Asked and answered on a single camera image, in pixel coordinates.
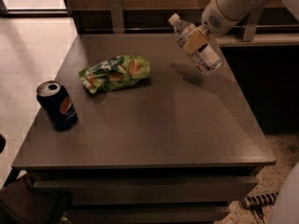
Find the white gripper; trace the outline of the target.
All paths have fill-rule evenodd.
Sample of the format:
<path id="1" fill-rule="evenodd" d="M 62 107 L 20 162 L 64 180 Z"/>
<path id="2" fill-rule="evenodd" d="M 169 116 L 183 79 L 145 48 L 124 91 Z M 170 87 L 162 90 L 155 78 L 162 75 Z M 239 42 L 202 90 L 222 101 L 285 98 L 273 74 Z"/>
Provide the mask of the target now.
<path id="1" fill-rule="evenodd" d="M 253 9 L 263 7 L 268 0 L 211 0 L 202 13 L 201 23 L 205 28 L 187 31 L 183 50 L 189 55 L 208 42 L 208 32 L 225 35 Z"/>

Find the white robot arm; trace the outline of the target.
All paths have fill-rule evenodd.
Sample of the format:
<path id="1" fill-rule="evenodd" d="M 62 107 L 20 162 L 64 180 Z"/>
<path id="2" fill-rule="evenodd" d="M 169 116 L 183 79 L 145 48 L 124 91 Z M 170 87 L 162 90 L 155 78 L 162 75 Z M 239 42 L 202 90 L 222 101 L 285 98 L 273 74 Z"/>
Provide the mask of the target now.
<path id="1" fill-rule="evenodd" d="M 210 34 L 226 34 L 248 13 L 263 7 L 267 1 L 211 0 L 202 14 L 200 31 L 195 30 L 183 49 L 190 54 L 194 53 L 205 45 Z M 299 19 L 299 0 L 279 1 Z M 299 163 L 289 172 L 280 189 L 269 224 L 299 224 Z"/>

